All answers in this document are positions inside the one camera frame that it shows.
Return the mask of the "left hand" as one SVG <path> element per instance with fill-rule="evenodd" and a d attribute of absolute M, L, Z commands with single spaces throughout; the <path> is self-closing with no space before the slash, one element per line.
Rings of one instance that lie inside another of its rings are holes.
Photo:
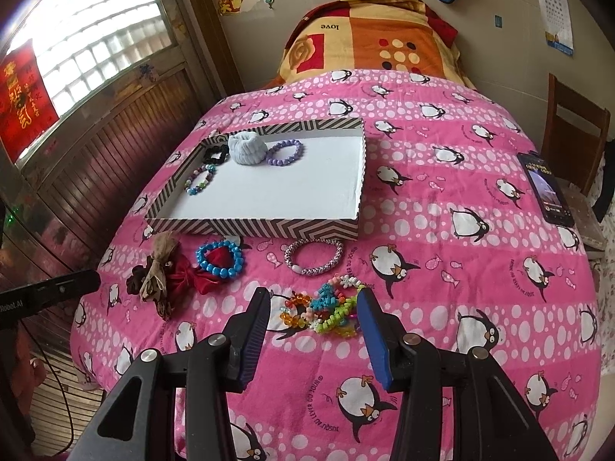
<path fill-rule="evenodd" d="M 41 359 L 32 357 L 30 339 L 22 326 L 17 333 L 16 356 L 17 363 L 10 376 L 10 385 L 20 410 L 27 414 L 34 389 L 45 381 L 47 370 Z"/>

